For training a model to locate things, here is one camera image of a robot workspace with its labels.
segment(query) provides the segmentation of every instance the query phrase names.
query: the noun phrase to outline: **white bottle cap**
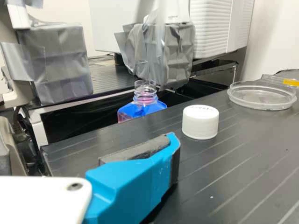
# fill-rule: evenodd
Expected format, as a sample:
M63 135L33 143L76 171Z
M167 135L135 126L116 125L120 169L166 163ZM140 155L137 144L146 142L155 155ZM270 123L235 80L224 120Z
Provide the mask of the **white bottle cap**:
M191 105L183 111L182 131L193 139L206 140L217 135L219 111L211 106Z

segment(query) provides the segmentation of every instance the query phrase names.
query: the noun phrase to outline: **white machine housing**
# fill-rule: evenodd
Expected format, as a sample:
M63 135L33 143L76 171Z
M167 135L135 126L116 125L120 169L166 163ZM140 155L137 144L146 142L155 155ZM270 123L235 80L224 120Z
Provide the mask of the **white machine housing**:
M142 23L157 2L89 0L96 50L119 53L114 33L122 32L123 25ZM196 28L194 58L213 57L245 47L253 5L254 0L189 0L190 17Z

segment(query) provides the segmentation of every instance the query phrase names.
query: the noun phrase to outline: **black work surface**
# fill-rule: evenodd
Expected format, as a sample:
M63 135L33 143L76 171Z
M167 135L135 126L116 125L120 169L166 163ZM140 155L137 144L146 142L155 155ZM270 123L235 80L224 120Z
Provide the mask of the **black work surface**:
M219 132L211 140L183 135L182 111L216 107ZM181 142L178 184L155 223L297 223L299 217L299 103L284 111L246 109L226 91L121 125L42 147L53 176L84 176L98 157L175 132Z

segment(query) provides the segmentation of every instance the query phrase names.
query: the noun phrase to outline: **white wall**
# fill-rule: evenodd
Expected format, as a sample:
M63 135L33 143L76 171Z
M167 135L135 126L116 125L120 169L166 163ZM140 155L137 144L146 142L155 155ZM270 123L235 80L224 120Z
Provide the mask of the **white wall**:
M27 7L27 11L42 21L81 23L84 29L88 56L106 54L106 52L94 50L89 0L44 0L43 9ZM4 62L0 54L0 67L3 65ZM7 88L1 78L2 75L0 74L0 93L3 93L7 91Z
M255 0L243 80L299 68L299 0Z

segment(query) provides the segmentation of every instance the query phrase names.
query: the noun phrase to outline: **petri dish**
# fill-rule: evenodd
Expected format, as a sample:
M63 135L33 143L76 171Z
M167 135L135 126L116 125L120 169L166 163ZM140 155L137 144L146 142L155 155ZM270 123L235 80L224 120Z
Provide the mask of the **petri dish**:
M228 96L238 105L270 111L290 108L297 100L294 88L263 80L232 83L228 89Z

